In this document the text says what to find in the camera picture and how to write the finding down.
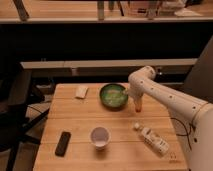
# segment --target paper cup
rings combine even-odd
[[[109,132],[106,128],[96,127],[92,130],[90,138],[97,150],[103,150],[109,143]]]

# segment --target wooden table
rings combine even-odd
[[[34,171],[186,171],[187,165],[174,132],[167,109],[144,95],[143,111],[136,113],[131,98],[123,110],[110,111],[99,100],[104,84],[89,87],[84,100],[75,98],[79,84],[57,85],[45,125]],[[169,152],[161,157],[152,151],[138,133],[135,122],[152,128],[169,144]],[[90,142],[93,128],[102,126],[110,132],[110,143],[104,151],[96,151]],[[64,157],[55,156],[62,131],[72,138]]]

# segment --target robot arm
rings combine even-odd
[[[141,111],[141,97],[143,93],[155,98],[169,109],[182,114],[194,125],[197,124],[199,117],[213,107],[207,101],[152,81],[155,75],[155,70],[150,66],[146,66],[130,74],[130,89],[128,90],[128,94],[134,99],[136,111]]]
[[[155,71],[146,66],[129,76],[128,94],[134,99],[136,111],[141,110],[141,97],[146,93],[174,112],[186,117],[196,126],[194,143],[189,158],[191,171],[213,170],[213,104],[160,85],[152,79]]]

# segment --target bowl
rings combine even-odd
[[[106,84],[100,90],[100,99],[104,106],[110,109],[121,109],[128,101],[126,88],[121,84]]]

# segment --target office chair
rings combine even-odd
[[[213,36],[187,75],[181,91],[213,103]]]
[[[40,144],[39,139],[26,133],[47,116],[48,110],[29,121],[27,106],[41,102],[44,96],[33,85],[30,70],[8,58],[0,60],[0,152],[10,149],[6,171],[12,171],[20,142]]]

